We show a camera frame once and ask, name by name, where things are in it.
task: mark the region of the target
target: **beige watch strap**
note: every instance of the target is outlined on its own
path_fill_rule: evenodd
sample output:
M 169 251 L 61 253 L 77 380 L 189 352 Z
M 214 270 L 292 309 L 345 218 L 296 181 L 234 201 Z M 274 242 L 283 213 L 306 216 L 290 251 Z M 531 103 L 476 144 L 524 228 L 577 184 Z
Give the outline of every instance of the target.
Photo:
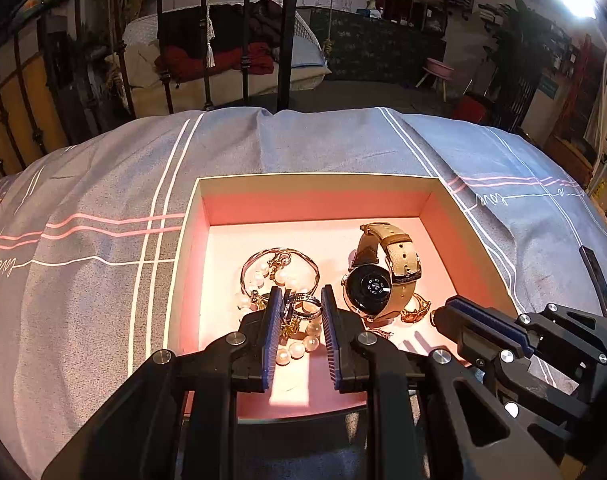
M 387 223 L 373 223 L 362 226 L 363 235 L 359 240 L 353 266 L 377 264 L 378 246 L 381 244 L 392 271 L 392 288 L 385 309 L 376 319 L 398 316 L 411 300 L 417 282 L 394 283 L 394 278 L 402 278 L 419 270 L 417 253 L 407 233 L 397 226 Z

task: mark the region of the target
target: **gray bed sheet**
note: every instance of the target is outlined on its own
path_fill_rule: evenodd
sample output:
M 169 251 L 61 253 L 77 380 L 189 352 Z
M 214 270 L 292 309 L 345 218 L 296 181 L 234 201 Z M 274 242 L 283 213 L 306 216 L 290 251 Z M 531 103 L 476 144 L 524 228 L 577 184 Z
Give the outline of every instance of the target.
M 228 108 L 146 118 L 0 181 L 0 438 L 38 478 L 162 346 L 184 213 L 200 176 L 353 171 L 437 176 L 519 312 L 600 312 L 607 227 L 581 188 L 520 137 L 386 108 Z M 532 373 L 568 390 L 546 364 Z

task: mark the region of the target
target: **bed frame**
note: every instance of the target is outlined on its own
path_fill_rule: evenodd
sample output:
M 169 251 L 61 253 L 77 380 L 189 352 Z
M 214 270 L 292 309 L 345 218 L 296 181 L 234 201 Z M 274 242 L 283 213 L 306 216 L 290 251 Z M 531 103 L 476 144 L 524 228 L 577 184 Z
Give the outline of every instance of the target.
M 19 0 L 19 3 L 16 7 L 14 7 L 13 12 L 10 15 L 10 20 L 14 17 L 16 12 L 21 8 L 21 6 L 27 0 Z M 66 121 L 62 120 L 63 113 L 61 110 L 60 99 L 58 98 L 58 90 L 56 88 L 55 81 L 55 67 L 53 65 L 52 52 L 49 46 L 49 42 L 45 41 L 46 34 L 46 23 L 42 17 L 49 12 L 51 9 L 55 7 L 59 7 L 62 4 L 66 3 L 69 0 L 50 0 L 48 3 L 43 4 L 39 7 L 39 9 L 27 17 L 23 22 L 21 22 L 17 27 L 13 28 L 13 30 L 9 31 L 7 37 L 0 37 L 0 49 L 4 46 L 7 41 L 12 40 L 14 42 L 14 59 L 15 59 L 15 69 L 8 76 L 9 78 L 16 76 L 21 89 L 21 97 L 23 100 L 23 104 L 26 108 L 26 113 L 28 116 L 28 120 L 30 121 L 30 126 L 32 129 L 32 139 L 39 147 L 42 155 L 46 155 L 48 150 L 46 149 L 43 142 L 43 132 L 37 125 L 35 120 L 35 116 L 32 110 L 32 106 L 30 104 L 30 100 L 28 98 L 28 93 L 26 91 L 26 84 L 23 78 L 23 66 L 21 64 L 20 59 L 20 51 L 19 51 L 19 31 L 26 27 L 33 20 L 37 20 L 37 36 L 39 38 L 39 48 L 44 56 L 44 61 L 46 65 L 46 76 L 47 76 L 47 86 L 52 94 L 53 101 L 55 103 L 55 108 L 57 114 L 60 118 L 60 122 L 62 127 L 64 128 L 64 133 L 66 134 L 66 138 L 70 144 L 72 144 L 71 136 L 69 132 L 66 131 Z M 295 33 L 295 12 L 296 12 L 296 1 L 297 0 L 284 0 L 282 5 L 282 17 L 281 17 L 281 37 L 280 37 L 280 55 L 279 55 L 279 79 L 277 86 L 277 111 L 284 110 L 289 107 L 290 104 L 290 77 L 291 77 L 291 68 L 292 68 L 292 55 L 293 55 L 293 36 Z M 163 5 L 162 0 L 157 0 L 157 19 L 158 19 L 158 27 L 163 27 L 162 13 L 163 13 Z M 206 0 L 201 0 L 201 9 L 202 9 L 202 19 L 200 20 L 200 33 L 202 37 L 202 44 L 204 46 L 203 52 L 206 52 Z M 126 44 L 122 39 L 122 30 L 120 26 L 120 9 L 119 9 L 119 1 L 114 0 L 114 22 L 115 22 L 115 32 L 117 43 L 115 46 L 115 53 L 119 57 L 119 65 L 120 72 L 124 86 L 124 93 L 126 95 L 126 101 L 128 103 L 129 113 L 133 119 L 135 119 L 135 107 L 133 105 L 132 98 L 132 90 L 130 88 L 130 84 L 128 82 L 128 70 L 126 69 L 126 62 L 124 53 L 126 50 Z M 242 85 L 243 95 L 244 95 L 244 105 L 248 105 L 248 69 L 250 67 L 250 59 L 248 57 L 248 40 L 249 40 L 249 19 L 250 19 L 250 0 L 244 0 L 244 21 L 243 21 L 243 30 L 242 30 Z M 81 14 L 80 14 L 80 0 L 74 0 L 74 23 L 75 30 L 77 33 L 77 37 L 82 36 L 82 24 L 81 24 Z M 80 59 L 80 61 L 87 67 L 87 60 Z M 206 104 L 205 110 L 212 110 L 212 98 L 210 93 L 210 75 L 208 73 L 207 60 L 204 56 L 204 88 L 206 91 Z M 102 131 L 100 120 L 98 117 L 98 101 L 93 96 L 92 86 L 90 85 L 90 80 L 88 79 L 88 71 L 83 70 L 83 85 L 87 91 L 89 99 L 85 103 L 85 107 L 87 107 L 91 111 L 91 115 L 93 117 L 94 122 L 97 125 L 97 130 L 99 132 Z M 168 106 L 168 113 L 174 113 L 174 107 L 172 105 L 172 96 L 170 94 L 170 74 L 167 71 L 160 73 L 160 80 L 164 85 L 165 94 L 166 94 L 166 102 Z M 17 160 L 23 169 L 26 168 L 26 162 L 23 160 L 23 157 L 18 149 L 16 139 L 13 135 L 12 129 L 10 127 L 10 121 L 8 120 L 8 112 L 4 106 L 4 100 L 2 99 L 2 92 L 0 85 L 0 120 L 4 126 L 5 133 L 7 134 L 8 140 L 10 141 L 10 145 L 12 146 L 12 150 L 17 156 Z M 6 175 L 4 170 L 3 161 L 0 158 L 0 173 L 2 176 Z

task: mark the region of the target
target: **wooden stool leg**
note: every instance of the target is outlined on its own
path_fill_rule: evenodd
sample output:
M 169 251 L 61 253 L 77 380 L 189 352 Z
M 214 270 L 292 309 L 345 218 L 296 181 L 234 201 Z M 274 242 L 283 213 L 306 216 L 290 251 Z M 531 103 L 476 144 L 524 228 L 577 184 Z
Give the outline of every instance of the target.
M 427 72 L 424 74 L 424 76 L 419 80 L 419 82 L 415 85 L 415 88 L 419 88 L 421 86 L 421 84 L 426 80 L 427 77 Z

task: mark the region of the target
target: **open box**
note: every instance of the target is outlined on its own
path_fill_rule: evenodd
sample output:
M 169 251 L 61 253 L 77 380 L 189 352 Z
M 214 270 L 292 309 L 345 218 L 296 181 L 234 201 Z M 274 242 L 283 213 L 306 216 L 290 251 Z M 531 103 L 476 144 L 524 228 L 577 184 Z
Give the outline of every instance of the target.
M 490 256 L 436 178 L 355 173 L 212 177 L 197 182 L 185 219 L 168 348 L 177 354 L 200 351 L 237 330 L 242 265 L 251 254 L 268 248 L 292 248 L 310 256 L 321 275 L 317 297 L 329 283 L 337 305 L 347 308 L 341 278 L 359 242 L 359 226 L 372 221 L 388 221 L 410 235 L 423 270 L 415 291 L 432 302 L 431 309 L 460 294 L 517 315 Z M 314 274 L 296 260 L 293 257 L 289 272 L 292 268 L 311 286 Z M 261 292 L 272 285 L 266 279 Z M 392 332 L 391 341 L 400 349 L 428 354 L 447 347 L 456 355 L 456 345 L 437 332 L 429 316 L 414 324 L 397 318 L 383 329 Z M 322 336 L 316 351 L 277 366 L 269 392 L 239 394 L 237 412 L 239 418 L 266 420 L 364 403 L 365 394 L 333 389 Z

